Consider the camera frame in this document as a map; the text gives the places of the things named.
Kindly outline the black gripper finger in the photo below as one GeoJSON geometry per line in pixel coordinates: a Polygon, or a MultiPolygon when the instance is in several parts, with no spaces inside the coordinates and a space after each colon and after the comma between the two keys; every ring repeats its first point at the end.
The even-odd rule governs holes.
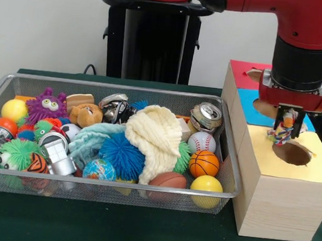
{"type": "Polygon", "coordinates": [[[287,107],[285,105],[279,105],[278,110],[276,113],[276,119],[274,121],[273,129],[276,130],[276,128],[279,126],[281,122],[283,122],[283,116],[286,111],[287,107]]]}
{"type": "Polygon", "coordinates": [[[294,117],[294,123],[293,123],[293,130],[291,132],[291,138],[298,138],[299,134],[301,133],[301,128],[303,121],[305,119],[306,112],[303,108],[292,108],[293,110],[293,117],[294,117]]]}

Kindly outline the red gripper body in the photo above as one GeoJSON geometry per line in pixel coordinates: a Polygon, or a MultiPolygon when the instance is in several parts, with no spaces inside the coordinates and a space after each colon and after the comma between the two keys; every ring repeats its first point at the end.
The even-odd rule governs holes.
{"type": "Polygon", "coordinates": [[[322,112],[322,86],[315,93],[291,91],[276,87],[271,76],[262,75],[258,86],[259,99],[274,106],[301,107],[306,112],[322,112]]]}

